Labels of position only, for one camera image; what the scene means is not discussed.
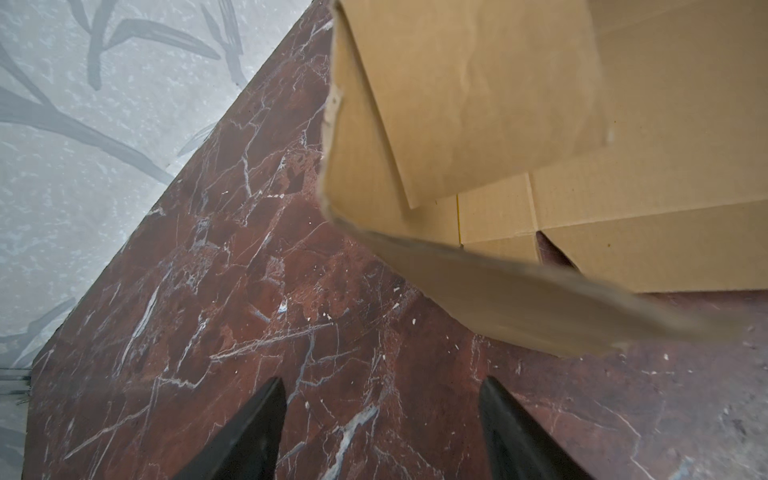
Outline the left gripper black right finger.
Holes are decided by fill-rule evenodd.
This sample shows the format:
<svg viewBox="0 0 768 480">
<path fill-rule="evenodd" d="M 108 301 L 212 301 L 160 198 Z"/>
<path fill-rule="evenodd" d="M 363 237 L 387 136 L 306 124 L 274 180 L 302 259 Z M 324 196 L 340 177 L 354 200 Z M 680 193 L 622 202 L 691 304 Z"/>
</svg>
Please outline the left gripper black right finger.
<svg viewBox="0 0 768 480">
<path fill-rule="evenodd" d="M 494 479 L 593 479 L 492 376 L 482 382 L 479 414 Z"/>
</svg>

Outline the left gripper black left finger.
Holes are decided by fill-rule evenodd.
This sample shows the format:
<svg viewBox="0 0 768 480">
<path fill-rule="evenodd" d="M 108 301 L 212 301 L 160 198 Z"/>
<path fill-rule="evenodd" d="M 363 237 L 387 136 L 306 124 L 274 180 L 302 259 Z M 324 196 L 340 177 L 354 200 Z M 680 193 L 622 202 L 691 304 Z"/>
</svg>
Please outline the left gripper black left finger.
<svg viewBox="0 0 768 480">
<path fill-rule="evenodd" d="M 279 377 L 268 379 L 176 479 L 273 479 L 287 411 Z"/>
</svg>

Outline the brown cardboard box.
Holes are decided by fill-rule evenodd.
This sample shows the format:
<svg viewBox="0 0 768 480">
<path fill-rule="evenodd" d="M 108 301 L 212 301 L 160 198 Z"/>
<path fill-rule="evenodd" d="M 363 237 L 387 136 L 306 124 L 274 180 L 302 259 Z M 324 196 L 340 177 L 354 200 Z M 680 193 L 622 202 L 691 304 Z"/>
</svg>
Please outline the brown cardboard box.
<svg viewBox="0 0 768 480">
<path fill-rule="evenodd" d="M 763 1 L 335 1 L 325 217 L 473 332 L 558 356 L 743 324 L 767 286 Z"/>
</svg>

